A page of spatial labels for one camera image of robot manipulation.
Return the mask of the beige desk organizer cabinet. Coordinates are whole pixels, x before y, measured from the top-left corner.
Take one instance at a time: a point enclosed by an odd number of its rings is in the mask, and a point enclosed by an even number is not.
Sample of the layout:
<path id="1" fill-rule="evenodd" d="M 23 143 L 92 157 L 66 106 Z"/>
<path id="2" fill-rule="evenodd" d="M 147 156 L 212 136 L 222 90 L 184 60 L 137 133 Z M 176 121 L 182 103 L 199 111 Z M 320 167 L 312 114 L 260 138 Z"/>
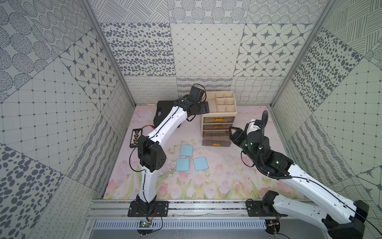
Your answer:
<path id="1" fill-rule="evenodd" d="M 232 91 L 207 92 L 206 102 L 209 104 L 209 113 L 204 117 L 235 117 L 237 115 L 236 100 Z"/>

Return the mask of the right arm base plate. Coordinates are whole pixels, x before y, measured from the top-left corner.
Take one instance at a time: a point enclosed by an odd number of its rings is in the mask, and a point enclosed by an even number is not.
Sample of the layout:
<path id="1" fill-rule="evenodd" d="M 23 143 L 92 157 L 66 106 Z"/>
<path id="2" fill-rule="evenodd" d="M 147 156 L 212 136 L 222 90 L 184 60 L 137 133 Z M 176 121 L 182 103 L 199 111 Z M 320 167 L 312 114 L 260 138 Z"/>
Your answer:
<path id="1" fill-rule="evenodd" d="M 287 217 L 286 214 L 278 213 L 272 205 L 248 199 L 245 201 L 246 210 L 249 217 Z"/>

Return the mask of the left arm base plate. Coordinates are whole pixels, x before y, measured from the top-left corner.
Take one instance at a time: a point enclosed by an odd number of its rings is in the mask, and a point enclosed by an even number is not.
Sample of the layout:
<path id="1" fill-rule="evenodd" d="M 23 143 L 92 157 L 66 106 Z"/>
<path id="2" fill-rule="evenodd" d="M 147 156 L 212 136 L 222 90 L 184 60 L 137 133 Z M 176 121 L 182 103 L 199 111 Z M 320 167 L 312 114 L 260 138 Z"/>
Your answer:
<path id="1" fill-rule="evenodd" d="M 128 217 L 167 217 L 169 201 L 155 201 L 146 203 L 142 200 L 134 200 L 130 203 Z"/>

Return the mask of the grey transparent drawer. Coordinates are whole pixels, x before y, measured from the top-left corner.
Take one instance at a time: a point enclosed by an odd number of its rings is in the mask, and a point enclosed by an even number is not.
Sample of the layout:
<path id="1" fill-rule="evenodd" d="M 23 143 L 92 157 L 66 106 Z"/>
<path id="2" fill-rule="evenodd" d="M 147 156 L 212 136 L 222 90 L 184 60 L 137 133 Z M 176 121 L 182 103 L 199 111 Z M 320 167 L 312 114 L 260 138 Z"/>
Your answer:
<path id="1" fill-rule="evenodd" d="M 235 120 L 235 117 L 228 116 L 228 117 L 204 117 L 203 123 L 204 124 L 216 124 L 216 123 L 233 123 Z"/>

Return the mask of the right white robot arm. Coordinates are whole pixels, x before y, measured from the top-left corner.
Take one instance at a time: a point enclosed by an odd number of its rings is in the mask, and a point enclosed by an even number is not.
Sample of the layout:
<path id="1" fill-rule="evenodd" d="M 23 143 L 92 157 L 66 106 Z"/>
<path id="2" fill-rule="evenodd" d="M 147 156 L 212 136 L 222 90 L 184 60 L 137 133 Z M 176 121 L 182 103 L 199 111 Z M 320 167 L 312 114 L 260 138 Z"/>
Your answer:
<path id="1" fill-rule="evenodd" d="M 322 229 L 333 239 L 363 238 L 369 206 L 362 200 L 352 201 L 341 196 L 312 178 L 284 154 L 271 150 L 264 129 L 260 125 L 255 131 L 246 133 L 231 126 L 229 138 L 260 173 L 291 186 L 314 202 L 309 205 L 269 190 L 260 204 L 265 215 L 292 216 Z"/>

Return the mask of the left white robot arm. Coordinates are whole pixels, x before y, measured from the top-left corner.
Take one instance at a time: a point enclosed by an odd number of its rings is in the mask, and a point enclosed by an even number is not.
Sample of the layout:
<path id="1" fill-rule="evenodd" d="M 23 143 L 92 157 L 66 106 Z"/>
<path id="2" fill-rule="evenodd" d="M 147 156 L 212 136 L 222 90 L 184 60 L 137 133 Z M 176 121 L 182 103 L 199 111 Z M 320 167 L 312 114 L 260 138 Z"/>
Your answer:
<path id="1" fill-rule="evenodd" d="M 207 101 L 194 101 L 179 98 L 164 120 L 147 136 L 138 138 L 137 154 L 142 166 L 143 181 L 137 201 L 146 207 L 153 207 L 156 201 L 156 183 L 159 170 L 164 166 L 167 156 L 164 146 L 170 136 L 189 117 L 209 113 Z"/>

